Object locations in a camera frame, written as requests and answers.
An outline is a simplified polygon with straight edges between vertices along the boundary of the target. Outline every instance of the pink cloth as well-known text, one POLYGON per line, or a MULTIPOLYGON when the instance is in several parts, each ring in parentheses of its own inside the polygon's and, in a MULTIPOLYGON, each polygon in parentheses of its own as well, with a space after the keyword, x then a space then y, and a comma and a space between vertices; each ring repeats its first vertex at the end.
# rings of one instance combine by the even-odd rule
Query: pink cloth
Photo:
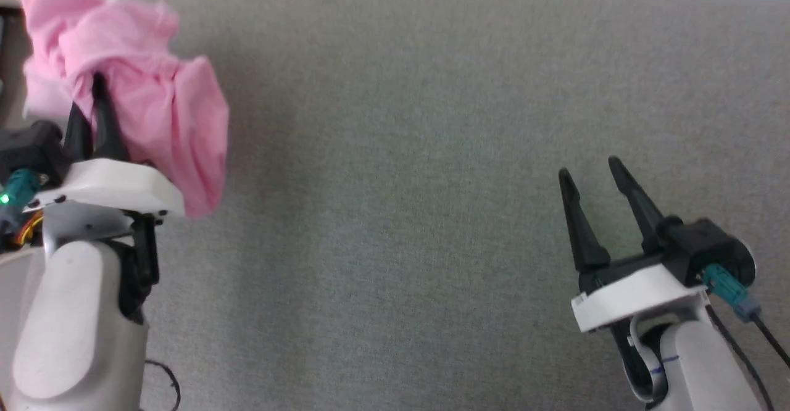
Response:
POLYGON ((225 185, 228 104, 206 57, 167 50, 178 15, 135 0, 22 0, 33 55, 28 110, 93 124, 93 73, 107 77, 132 161, 151 161, 184 194, 186 214, 214 211, 225 185))

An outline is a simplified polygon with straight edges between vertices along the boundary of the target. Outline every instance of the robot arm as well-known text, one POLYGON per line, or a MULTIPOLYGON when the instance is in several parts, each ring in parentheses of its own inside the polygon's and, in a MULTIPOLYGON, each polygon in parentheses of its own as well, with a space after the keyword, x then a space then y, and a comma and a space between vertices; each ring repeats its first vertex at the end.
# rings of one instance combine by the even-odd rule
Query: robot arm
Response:
POLYGON ((159 281, 154 228, 165 215, 183 216, 184 202, 156 169, 128 162, 104 80, 96 86, 96 146, 78 110, 64 146, 47 122, 3 133, 0 143, 0 172, 27 181, 6 184, 3 219, 13 228, 42 210, 45 253, 9 410, 139 409, 149 330, 142 305, 159 281))
POLYGON ((559 183, 581 294, 571 307, 582 332, 609 329, 634 395, 659 411, 759 411, 757 397, 711 324, 707 286, 713 265, 741 284, 754 281, 748 248, 710 220, 664 217, 616 157, 609 160, 643 236, 643 254, 612 262, 562 169, 559 183), (663 324, 638 332, 640 323, 663 324))

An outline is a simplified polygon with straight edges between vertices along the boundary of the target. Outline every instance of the black cable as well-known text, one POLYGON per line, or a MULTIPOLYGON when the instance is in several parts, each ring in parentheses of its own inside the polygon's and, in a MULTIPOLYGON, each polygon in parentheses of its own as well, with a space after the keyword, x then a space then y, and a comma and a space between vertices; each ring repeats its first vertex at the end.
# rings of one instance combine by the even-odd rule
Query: black cable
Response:
POLYGON ((170 367, 167 366, 166 364, 162 362, 157 362, 156 360, 146 359, 146 364, 151 364, 153 366, 161 368, 162 371, 164 371, 164 373, 167 374, 167 377, 170 377, 170 382, 172 382, 170 383, 170 386, 173 386, 173 389, 175 389, 175 405, 173 405, 170 411, 178 411, 178 406, 181 405, 181 385, 178 384, 178 380, 177 378, 175 378, 175 374, 173 374, 173 370, 170 369, 170 367))
POLYGON ((790 355, 788 355, 788 353, 784 351, 782 345, 779 344, 779 342, 776 341, 776 338, 773 337, 773 333, 771 333, 771 331, 768 330, 768 327, 765 326, 764 323, 762 323, 760 316, 757 315, 756 313, 753 313, 749 317, 752 319, 754 324, 757 325, 757 328, 760 330, 760 332, 762 332, 762 335, 765 336, 765 340, 767 340, 768 343, 770 343, 771 346, 773 346, 773 350, 779 354, 779 357, 781 357, 782 360, 784 360, 784 364, 786 364, 788 368, 790 368, 790 355))
POLYGON ((738 358, 743 362, 743 365, 746 367, 746 370, 754 379, 754 383, 757 384, 757 389, 760 390, 760 395, 762 395, 762 400, 765 402, 765 408, 767 408, 768 411, 774 411, 773 402, 771 402, 771 397, 768 396, 768 390, 765 389, 765 385, 762 383, 762 379, 760 378, 760 375, 757 373, 757 370, 754 369, 754 365, 751 364, 746 353, 743 352, 736 339, 733 338, 733 335, 730 333, 730 331, 727 330, 725 324, 723 324, 719 319, 719 316, 716 315, 716 312, 714 312, 713 310, 713 306, 711 305, 705 306, 705 310, 708 311, 708 315, 710 315, 710 319, 711 321, 713 321, 714 326, 716 326, 719 329, 719 333, 722 335, 722 337, 725 338, 727 343, 730 344, 730 347, 733 348, 733 352, 736 353, 736 355, 738 355, 738 358))

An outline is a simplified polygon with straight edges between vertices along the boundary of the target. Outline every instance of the gray carpet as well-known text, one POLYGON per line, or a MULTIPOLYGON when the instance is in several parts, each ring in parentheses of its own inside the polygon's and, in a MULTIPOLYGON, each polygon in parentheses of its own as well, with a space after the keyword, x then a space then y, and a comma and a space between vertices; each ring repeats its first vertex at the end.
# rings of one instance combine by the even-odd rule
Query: gray carpet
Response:
POLYGON ((232 107, 225 202, 164 228, 148 307, 184 409, 641 409, 570 310, 558 169, 613 254, 640 242, 609 154, 751 244, 790 344, 790 2, 167 2, 232 107))

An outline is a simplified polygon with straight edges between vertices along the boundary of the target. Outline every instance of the white plastic part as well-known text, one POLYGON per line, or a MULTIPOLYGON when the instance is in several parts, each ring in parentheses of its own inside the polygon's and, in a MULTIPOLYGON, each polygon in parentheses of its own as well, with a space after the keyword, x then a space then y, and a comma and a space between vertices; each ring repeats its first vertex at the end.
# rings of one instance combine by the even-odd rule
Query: white plastic part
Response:
POLYGON ((120 279, 104 243, 69 243, 48 259, 14 355, 9 409, 138 411, 148 324, 121 314, 120 279))
POLYGON ((162 173, 141 164, 99 158, 71 166, 62 186, 36 195, 36 209, 68 200, 141 214, 166 210, 184 215, 184 197, 162 173))
POLYGON ((637 332, 637 324, 641 321, 640 315, 635 315, 631 318, 631 325, 630 325, 630 334, 631 338, 629 343, 633 346, 637 352, 639 352, 639 356, 644 361, 644 366, 647 367, 648 371, 650 372, 650 381, 652 382, 652 394, 645 395, 640 394, 634 385, 631 385, 631 390, 634 392, 634 395, 637 399, 641 400, 644 403, 650 403, 655 398, 661 394, 663 394, 667 390, 667 377, 666 374, 663 372, 663 366, 661 364, 661 360, 648 347, 644 346, 639 338, 634 338, 634 336, 638 336, 639 333, 637 332))
POLYGON ((654 411, 760 411, 727 342, 710 323, 689 320, 661 336, 669 390, 654 411))
POLYGON ((571 299, 581 332, 598 329, 640 312, 646 312, 705 292, 705 286, 683 286, 662 264, 643 268, 607 284, 592 295, 571 299))
POLYGON ((14 350, 36 289, 31 281, 37 282, 40 278, 32 273, 40 274, 42 266, 43 252, 40 249, 0 255, 0 397, 11 397, 14 389, 11 378, 14 350))

